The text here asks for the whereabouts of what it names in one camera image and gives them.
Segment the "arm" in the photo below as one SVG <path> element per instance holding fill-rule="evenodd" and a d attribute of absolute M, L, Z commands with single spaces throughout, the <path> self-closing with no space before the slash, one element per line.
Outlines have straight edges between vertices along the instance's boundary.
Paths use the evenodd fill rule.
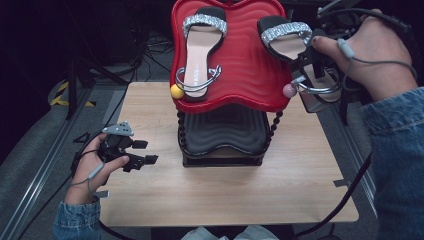
<path fill-rule="evenodd" d="M 72 184 L 69 187 L 64 201 L 59 205 L 53 226 L 55 239 L 100 239 L 100 201 L 93 197 L 96 192 L 116 169 L 124 166 L 129 158 L 123 156 L 110 161 L 89 181 L 85 181 L 90 173 L 102 161 L 97 156 L 100 143 L 106 134 L 94 138 L 85 148 Z"/>
<path fill-rule="evenodd" d="M 366 18 L 347 42 L 361 59 L 411 64 L 402 41 L 375 18 Z M 348 60 L 334 40 L 317 37 L 312 45 L 346 71 Z M 398 64 L 355 61 L 349 76 L 375 101 L 363 111 L 373 144 L 377 239 L 424 239 L 424 88 Z"/>

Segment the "yellow ball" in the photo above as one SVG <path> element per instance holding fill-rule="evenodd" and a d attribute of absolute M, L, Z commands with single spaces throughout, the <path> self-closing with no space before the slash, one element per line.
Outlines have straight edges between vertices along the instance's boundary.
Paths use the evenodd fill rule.
<path fill-rule="evenodd" d="M 184 91 L 181 90 L 177 84 L 172 85 L 171 87 L 171 96 L 175 99 L 180 99 L 184 96 Z"/>

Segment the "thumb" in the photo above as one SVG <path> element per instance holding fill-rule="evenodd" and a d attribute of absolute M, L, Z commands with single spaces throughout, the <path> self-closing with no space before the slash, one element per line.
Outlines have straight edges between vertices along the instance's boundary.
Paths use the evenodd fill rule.
<path fill-rule="evenodd" d="M 126 155 L 121 156 L 119 158 L 116 158 L 108 163 L 105 164 L 105 166 L 103 167 L 103 169 L 106 170 L 106 172 L 108 174 L 112 173 L 113 171 L 115 171 L 116 169 L 124 166 L 125 164 L 128 163 L 128 161 L 130 160 L 130 158 Z"/>
<path fill-rule="evenodd" d="M 312 39 L 312 47 L 318 52 L 332 58 L 336 63 L 346 61 L 343 53 L 337 46 L 337 41 L 328 37 L 316 36 Z"/>

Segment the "dark background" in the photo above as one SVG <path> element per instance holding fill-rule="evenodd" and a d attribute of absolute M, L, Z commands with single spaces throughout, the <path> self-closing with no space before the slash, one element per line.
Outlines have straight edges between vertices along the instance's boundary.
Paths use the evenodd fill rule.
<path fill-rule="evenodd" d="M 173 0 L 7 0 L 0 2 L 0 164 L 25 132 L 50 110 L 47 96 L 72 59 L 102 66 L 128 63 L 150 31 L 172 39 Z M 280 1 L 293 20 L 317 27 L 318 6 L 328 1 Z M 410 23 L 424 41 L 418 1 L 363 0 Z"/>

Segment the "sleeve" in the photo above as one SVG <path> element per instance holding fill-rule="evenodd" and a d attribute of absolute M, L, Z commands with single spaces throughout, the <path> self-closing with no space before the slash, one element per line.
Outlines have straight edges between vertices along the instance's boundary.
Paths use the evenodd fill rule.
<path fill-rule="evenodd" d="M 92 204 L 59 204 L 53 226 L 54 239 L 101 239 L 100 201 Z"/>
<path fill-rule="evenodd" d="M 373 144 L 377 239 L 424 239 L 424 88 L 363 113 Z"/>

